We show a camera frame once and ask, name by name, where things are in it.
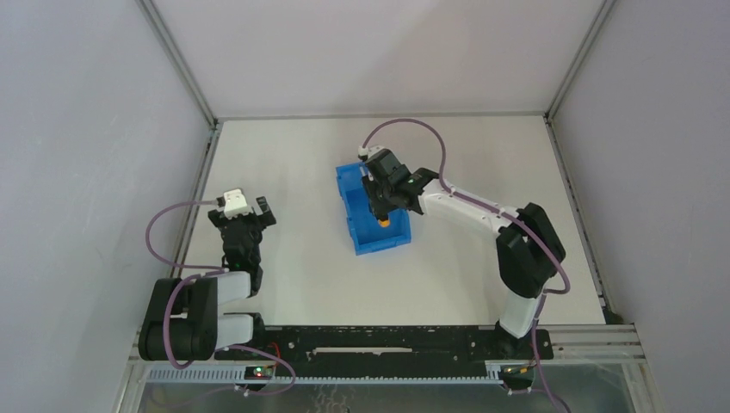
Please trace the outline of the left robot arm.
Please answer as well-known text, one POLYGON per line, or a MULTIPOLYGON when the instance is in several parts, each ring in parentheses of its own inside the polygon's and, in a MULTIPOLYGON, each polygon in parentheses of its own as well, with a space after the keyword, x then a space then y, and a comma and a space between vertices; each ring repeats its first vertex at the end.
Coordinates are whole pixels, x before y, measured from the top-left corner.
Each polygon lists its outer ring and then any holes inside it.
POLYGON ((207 201, 207 216, 220 232, 218 265, 194 265, 186 278, 157 280, 138 338, 145 361, 183 369, 220 348, 250 342, 263 322, 257 313, 221 312, 223 304, 252 298, 263 281, 263 231, 276 223, 264 197, 252 205, 237 189, 207 201))

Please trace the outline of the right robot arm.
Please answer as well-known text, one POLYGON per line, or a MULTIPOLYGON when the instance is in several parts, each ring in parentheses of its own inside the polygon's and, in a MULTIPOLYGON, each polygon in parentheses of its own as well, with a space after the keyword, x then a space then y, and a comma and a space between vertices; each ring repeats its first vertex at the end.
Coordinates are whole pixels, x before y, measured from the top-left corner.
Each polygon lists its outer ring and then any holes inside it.
POLYGON ((545 210, 529 203, 500 207, 448 185, 426 168, 408 170, 383 146, 361 147, 362 185, 373 216, 384 225, 390 213, 407 211, 445 219, 472 229, 494 243, 498 274, 507 294, 497 329, 515 339, 533 328, 546 284, 566 257, 545 210))

